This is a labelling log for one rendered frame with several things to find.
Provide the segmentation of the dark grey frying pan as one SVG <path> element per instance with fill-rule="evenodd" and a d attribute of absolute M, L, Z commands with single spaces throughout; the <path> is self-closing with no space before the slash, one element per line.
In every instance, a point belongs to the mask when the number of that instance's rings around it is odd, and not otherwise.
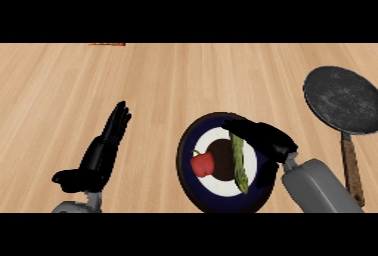
<path fill-rule="evenodd" d="M 308 74 L 303 85 L 308 106 L 319 120 L 340 132 L 346 188 L 365 206 L 353 135 L 378 133 L 378 88 L 355 71 L 321 66 Z"/>

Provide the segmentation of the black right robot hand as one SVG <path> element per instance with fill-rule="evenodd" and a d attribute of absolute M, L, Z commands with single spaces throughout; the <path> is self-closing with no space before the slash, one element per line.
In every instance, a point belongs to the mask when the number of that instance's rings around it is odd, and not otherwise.
<path fill-rule="evenodd" d="M 299 149 L 287 133 L 263 122 L 256 123 L 249 119 L 226 120 L 222 128 L 246 140 L 275 162 L 284 163 L 288 155 Z"/>

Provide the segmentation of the dark blue and white plate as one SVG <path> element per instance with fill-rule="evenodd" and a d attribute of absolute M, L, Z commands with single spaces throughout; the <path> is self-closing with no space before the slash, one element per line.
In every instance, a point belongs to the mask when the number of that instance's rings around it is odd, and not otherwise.
<path fill-rule="evenodd" d="M 254 213 L 263 207 L 274 190 L 275 180 L 260 186 L 266 174 L 263 165 L 269 158 L 243 144 L 244 168 L 249 177 L 249 193 L 238 188 L 234 177 L 234 161 L 229 131 L 222 128 L 226 120 L 244 117 L 229 112 L 215 112 L 189 125 L 181 139 L 176 167 L 181 185 L 195 206 L 207 213 Z M 213 154 L 215 172 L 198 177 L 191 160 L 198 152 Z"/>

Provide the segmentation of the green squash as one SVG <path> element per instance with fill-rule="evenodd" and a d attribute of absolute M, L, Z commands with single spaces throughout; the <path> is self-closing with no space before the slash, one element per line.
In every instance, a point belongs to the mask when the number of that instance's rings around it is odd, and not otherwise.
<path fill-rule="evenodd" d="M 244 140 L 234 134 L 229 133 L 231 146 L 232 146 L 232 157 L 234 157 L 234 174 L 237 186 L 244 194 L 249 193 L 249 177 L 244 168 Z"/>

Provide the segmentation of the red bell pepper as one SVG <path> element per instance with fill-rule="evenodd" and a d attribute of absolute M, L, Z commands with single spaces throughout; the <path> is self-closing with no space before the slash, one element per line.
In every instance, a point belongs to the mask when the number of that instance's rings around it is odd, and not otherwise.
<path fill-rule="evenodd" d="M 215 157 L 212 152 L 201 153 L 198 150 L 192 151 L 194 157 L 191 159 L 191 167 L 195 175 L 200 178 L 212 175 L 215 172 Z"/>

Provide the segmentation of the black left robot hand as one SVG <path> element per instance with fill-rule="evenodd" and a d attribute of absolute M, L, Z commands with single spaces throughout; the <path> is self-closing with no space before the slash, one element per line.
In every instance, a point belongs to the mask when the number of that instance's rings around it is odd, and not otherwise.
<path fill-rule="evenodd" d="M 119 146 L 124 137 L 132 114 L 122 101 L 110 115 L 102 134 L 93 139 L 77 169 L 60 171 L 52 181 L 67 193 L 98 193 L 110 181 Z"/>

